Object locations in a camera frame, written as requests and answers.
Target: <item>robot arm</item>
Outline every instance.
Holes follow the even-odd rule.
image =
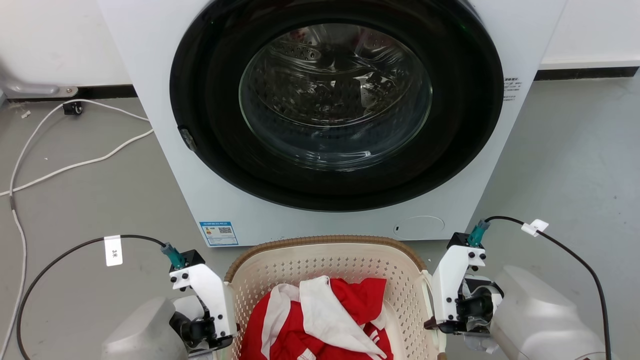
[[[102,344],[102,360],[217,360],[237,336],[233,289],[197,251],[170,251],[173,289],[190,286],[197,296],[144,303]]]
[[[515,266],[505,266],[495,281],[465,274],[486,259],[467,237],[454,234],[433,274],[434,317],[425,328],[492,338],[510,360],[605,359],[575,304],[533,274]]]

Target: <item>cable label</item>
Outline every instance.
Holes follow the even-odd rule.
[[[104,237],[104,256],[107,260],[107,266],[122,264],[122,243],[120,242],[120,235]]]

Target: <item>washing machine door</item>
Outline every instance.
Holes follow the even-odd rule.
[[[187,146],[257,197],[374,209],[462,170],[502,106],[495,47],[453,0],[215,0],[177,49]]]

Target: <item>clothes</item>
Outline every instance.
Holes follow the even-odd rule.
[[[385,279],[321,276],[277,285],[256,304],[239,360],[393,360],[384,330]]]

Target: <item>teal connector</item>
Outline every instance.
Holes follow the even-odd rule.
[[[467,239],[467,243],[472,247],[479,247],[482,242],[482,237],[484,232],[489,228],[489,223],[484,221],[484,219],[480,220],[480,222],[474,227],[474,230],[469,234],[469,238]]]
[[[184,259],[184,256],[182,256],[182,254],[180,254],[178,250],[175,249],[175,247],[172,247],[170,243],[165,243],[164,247],[161,248],[160,251],[162,251],[164,255],[167,255],[169,257],[169,260],[171,260],[171,265],[173,265],[174,269],[184,268],[186,259]]]

